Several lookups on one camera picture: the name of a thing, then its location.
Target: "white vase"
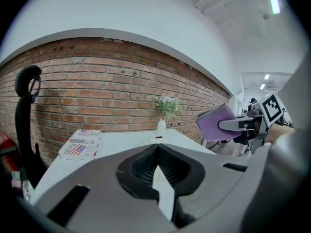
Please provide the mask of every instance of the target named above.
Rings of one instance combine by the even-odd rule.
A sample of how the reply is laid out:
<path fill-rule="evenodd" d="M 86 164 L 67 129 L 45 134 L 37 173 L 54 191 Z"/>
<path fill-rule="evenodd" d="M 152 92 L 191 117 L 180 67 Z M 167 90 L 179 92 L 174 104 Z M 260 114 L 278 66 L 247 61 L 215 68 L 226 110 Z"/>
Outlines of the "white vase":
<path fill-rule="evenodd" d="M 158 136 L 162 136 L 165 133 L 165 129 L 166 129 L 166 123 L 165 120 L 160 119 L 160 121 L 157 124 L 157 135 Z"/>

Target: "ceiling light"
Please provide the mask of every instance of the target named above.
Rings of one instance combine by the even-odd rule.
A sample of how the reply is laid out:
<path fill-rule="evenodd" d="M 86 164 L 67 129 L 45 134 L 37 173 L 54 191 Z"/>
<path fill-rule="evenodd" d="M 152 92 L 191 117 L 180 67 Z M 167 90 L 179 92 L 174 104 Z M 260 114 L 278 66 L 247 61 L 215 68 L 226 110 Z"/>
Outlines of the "ceiling light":
<path fill-rule="evenodd" d="M 273 14 L 280 14 L 280 3 L 279 3 L 279 0 L 270 0 L 271 2 L 271 5 L 272 5 L 272 11 L 273 11 Z"/>

